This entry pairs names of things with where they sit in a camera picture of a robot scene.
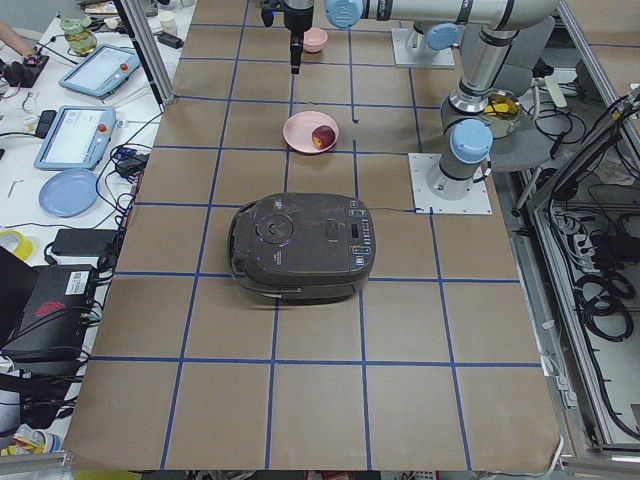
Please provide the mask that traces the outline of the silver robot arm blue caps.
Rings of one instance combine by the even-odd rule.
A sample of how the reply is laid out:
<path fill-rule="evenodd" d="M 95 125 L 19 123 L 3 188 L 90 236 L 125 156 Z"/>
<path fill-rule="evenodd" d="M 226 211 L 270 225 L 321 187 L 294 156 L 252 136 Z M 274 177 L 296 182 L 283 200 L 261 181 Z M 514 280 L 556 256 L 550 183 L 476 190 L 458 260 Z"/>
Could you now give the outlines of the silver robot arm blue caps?
<path fill-rule="evenodd" d="M 342 29 L 361 19 L 481 26 L 476 55 L 463 68 L 458 86 L 441 107 L 447 146 L 439 161 L 439 171 L 452 181 L 467 181 L 473 178 L 491 146 L 475 146 L 464 134 L 469 132 L 472 139 L 492 139 L 479 115 L 487 106 L 512 42 L 519 31 L 547 19 L 557 6 L 556 1 L 326 1 L 324 10 L 329 22 Z"/>

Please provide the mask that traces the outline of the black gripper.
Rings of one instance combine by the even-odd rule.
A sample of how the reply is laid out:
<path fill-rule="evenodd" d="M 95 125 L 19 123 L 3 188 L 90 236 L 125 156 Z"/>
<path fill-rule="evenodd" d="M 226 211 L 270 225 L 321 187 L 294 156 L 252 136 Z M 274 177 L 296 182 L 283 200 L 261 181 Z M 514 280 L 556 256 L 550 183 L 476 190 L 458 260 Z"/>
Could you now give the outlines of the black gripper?
<path fill-rule="evenodd" d="M 304 32 L 312 27 L 314 0 L 283 0 L 284 25 L 290 35 L 290 68 L 292 74 L 300 72 L 304 51 Z"/>

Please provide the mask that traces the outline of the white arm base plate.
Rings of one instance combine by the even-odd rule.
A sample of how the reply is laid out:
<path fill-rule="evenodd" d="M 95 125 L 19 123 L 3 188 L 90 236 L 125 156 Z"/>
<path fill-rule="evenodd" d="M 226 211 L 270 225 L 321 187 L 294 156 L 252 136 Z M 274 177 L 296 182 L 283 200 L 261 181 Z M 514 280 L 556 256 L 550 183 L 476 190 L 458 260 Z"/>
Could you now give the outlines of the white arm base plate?
<path fill-rule="evenodd" d="M 491 215 L 485 172 L 477 165 L 474 176 L 453 180 L 440 169 L 441 154 L 409 153 L 414 209 L 423 214 Z"/>

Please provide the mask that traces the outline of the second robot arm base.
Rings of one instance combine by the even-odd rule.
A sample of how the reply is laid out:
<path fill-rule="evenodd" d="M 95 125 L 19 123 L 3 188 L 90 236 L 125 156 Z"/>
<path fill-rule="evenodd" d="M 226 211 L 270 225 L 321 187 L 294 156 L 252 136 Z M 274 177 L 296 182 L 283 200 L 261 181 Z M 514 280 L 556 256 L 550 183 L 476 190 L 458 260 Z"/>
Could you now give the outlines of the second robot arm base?
<path fill-rule="evenodd" d="M 405 49 L 412 55 L 426 55 L 428 52 L 440 52 L 458 42 L 459 28 L 456 24 L 418 22 L 405 42 Z"/>

